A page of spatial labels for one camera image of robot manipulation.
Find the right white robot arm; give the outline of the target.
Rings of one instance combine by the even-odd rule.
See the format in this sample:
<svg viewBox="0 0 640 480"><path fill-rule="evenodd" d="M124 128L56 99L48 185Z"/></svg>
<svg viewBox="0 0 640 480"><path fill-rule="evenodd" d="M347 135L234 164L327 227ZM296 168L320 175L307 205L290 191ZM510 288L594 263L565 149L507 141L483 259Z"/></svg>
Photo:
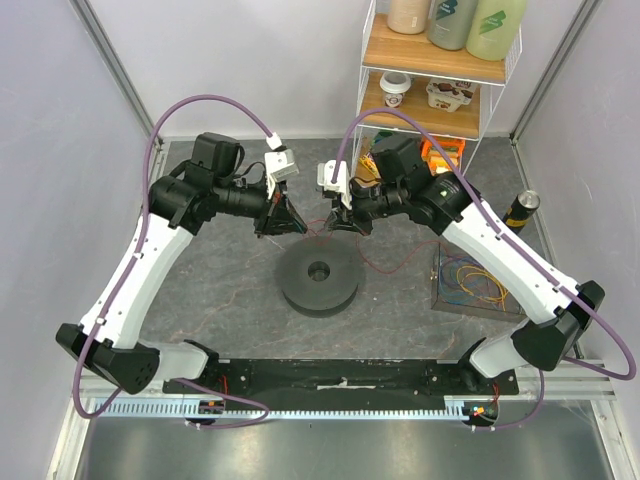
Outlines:
<svg viewBox="0 0 640 480"><path fill-rule="evenodd" d="M582 307L598 309L604 289L593 280L578 283L556 271L486 201L474 203L453 172L432 174L410 138L389 136L371 154L379 179L368 187L349 181L344 162L319 164L318 185L332 201L327 227L368 235L373 220L406 214L469 254L526 314L511 331L481 340L466 352L457 371L460 386L477 394L495 377L526 364L554 370L591 323Z"/></svg>

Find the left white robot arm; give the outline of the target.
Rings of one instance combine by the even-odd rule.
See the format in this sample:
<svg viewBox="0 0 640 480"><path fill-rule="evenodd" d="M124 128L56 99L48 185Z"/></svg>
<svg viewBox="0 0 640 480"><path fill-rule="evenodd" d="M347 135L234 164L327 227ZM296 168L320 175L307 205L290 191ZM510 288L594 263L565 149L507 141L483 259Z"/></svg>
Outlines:
<svg viewBox="0 0 640 480"><path fill-rule="evenodd" d="M56 333L81 367L128 394L175 377L198 393L216 388L220 371L209 363L213 351L194 341L145 344L140 330L171 266L216 215L251 219L259 237L306 233L286 192L287 178L298 172L292 150L279 146L266 153L264 174L254 183L239 169L244 156L237 140L203 133L191 157L151 185L149 212L107 287L78 324L64 323Z"/></svg>

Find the black cable spool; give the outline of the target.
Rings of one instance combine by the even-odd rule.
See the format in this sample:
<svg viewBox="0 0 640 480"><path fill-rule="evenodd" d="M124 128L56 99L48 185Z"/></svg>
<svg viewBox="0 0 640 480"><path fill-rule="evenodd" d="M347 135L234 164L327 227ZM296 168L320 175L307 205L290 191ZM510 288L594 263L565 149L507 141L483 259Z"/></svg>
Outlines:
<svg viewBox="0 0 640 480"><path fill-rule="evenodd" d="M344 311L364 284L356 249L338 239L306 238L292 244L276 263L275 280L298 313L326 318Z"/></svg>

